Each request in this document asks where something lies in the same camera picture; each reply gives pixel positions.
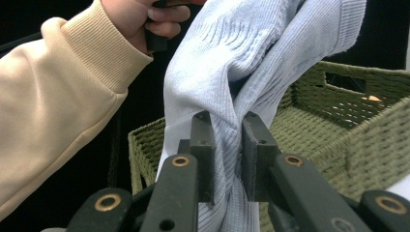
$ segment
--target light blue sweater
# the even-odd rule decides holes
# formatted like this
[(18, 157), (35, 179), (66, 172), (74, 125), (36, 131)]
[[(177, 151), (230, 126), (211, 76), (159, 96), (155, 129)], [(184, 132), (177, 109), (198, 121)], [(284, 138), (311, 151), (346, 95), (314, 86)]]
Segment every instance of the light blue sweater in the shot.
[[(211, 113), (217, 150), (215, 205), (199, 205), (199, 231), (259, 231), (239, 175), (241, 123), (268, 126), (287, 87), (316, 62), (351, 47), (366, 0), (208, 0), (165, 76), (161, 164), (190, 137), (190, 119)], [(233, 83), (242, 88), (234, 93)]]

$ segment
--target metal rivet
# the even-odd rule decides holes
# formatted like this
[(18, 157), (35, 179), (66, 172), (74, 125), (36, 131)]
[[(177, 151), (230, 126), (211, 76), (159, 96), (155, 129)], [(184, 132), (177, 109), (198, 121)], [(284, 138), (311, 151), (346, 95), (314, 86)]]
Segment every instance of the metal rivet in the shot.
[(177, 157), (172, 160), (174, 166), (186, 166), (190, 163), (190, 160), (186, 157)]
[(354, 232), (355, 227), (347, 220), (340, 217), (332, 218), (332, 226), (339, 232)]
[(121, 196), (116, 193), (110, 193), (100, 197), (95, 204), (95, 208), (100, 212), (107, 212), (117, 207), (120, 203)]
[(404, 215), (407, 213), (407, 208), (390, 196), (378, 196), (375, 201), (381, 208), (393, 214)]
[(301, 159), (295, 156), (286, 156), (284, 158), (284, 161), (294, 166), (301, 166), (302, 164), (304, 164), (304, 162)]
[(175, 222), (171, 219), (165, 219), (160, 223), (161, 231), (171, 231), (175, 227)]

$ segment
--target wicker basket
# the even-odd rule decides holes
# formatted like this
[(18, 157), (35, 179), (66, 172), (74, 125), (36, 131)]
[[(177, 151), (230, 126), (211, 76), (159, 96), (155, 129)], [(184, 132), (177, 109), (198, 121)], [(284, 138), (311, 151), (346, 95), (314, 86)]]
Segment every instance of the wicker basket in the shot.
[[(365, 93), (332, 86), (326, 75), (361, 79)], [(283, 96), (271, 133), (285, 153), (311, 160), (340, 193), (359, 199), (410, 174), (410, 72), (319, 62)], [(129, 134), (133, 193), (155, 182), (164, 120)], [(261, 231), (273, 231), (267, 204)]]

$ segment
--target knit fabric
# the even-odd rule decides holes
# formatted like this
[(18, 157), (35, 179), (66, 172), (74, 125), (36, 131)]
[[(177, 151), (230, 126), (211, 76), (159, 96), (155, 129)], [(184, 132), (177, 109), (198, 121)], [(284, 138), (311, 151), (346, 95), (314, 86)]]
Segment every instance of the knit fabric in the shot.
[(150, 62), (100, 0), (0, 59), (0, 221), (106, 126)]
[(209, 0), (165, 76), (160, 161), (190, 138), (191, 117), (211, 113), (216, 140), (215, 204), (199, 204), (199, 231), (259, 231), (258, 204), (240, 179), (241, 123), (249, 111), (268, 126), (287, 89), (323, 57), (359, 35), (366, 0)]

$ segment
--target fingers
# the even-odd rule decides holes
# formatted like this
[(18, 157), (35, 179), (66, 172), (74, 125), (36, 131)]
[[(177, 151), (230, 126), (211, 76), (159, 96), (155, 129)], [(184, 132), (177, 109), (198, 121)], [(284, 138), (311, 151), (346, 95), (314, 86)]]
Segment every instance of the fingers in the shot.
[(152, 33), (167, 38), (173, 38), (181, 32), (179, 22), (190, 18), (190, 9), (186, 6), (170, 8), (150, 8), (148, 17), (153, 22), (145, 24), (145, 28)]
[(156, 22), (183, 22), (190, 18), (190, 9), (187, 6), (149, 8), (148, 17)]
[(204, 5), (206, 0), (167, 0), (167, 6), (176, 6), (176, 5), (187, 5), (187, 4), (195, 4), (195, 5)]
[(177, 22), (149, 22), (145, 24), (145, 28), (158, 36), (169, 39), (181, 32), (181, 26)]

